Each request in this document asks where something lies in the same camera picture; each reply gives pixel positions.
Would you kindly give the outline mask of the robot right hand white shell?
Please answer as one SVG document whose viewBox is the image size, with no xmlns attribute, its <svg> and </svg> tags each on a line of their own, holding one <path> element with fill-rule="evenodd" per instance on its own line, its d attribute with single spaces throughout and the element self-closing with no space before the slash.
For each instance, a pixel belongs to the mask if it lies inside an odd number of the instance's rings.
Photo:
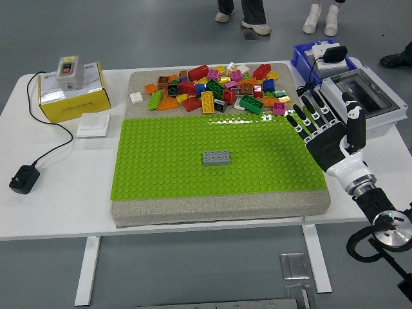
<svg viewBox="0 0 412 309">
<path fill-rule="evenodd" d="M 319 95 L 314 93 L 313 96 L 320 112 L 315 110 L 305 96 L 301 97 L 311 118 L 298 105 L 293 105 L 304 126 L 300 126 L 292 115 L 287 115 L 286 119 L 304 140 L 318 166 L 326 174 L 336 177 L 350 196 L 358 198 L 365 192 L 376 189 L 376 177 L 363 160 L 366 118 L 359 103 L 349 93 L 342 94 L 348 113 L 344 124 L 335 118 Z"/>
</svg>

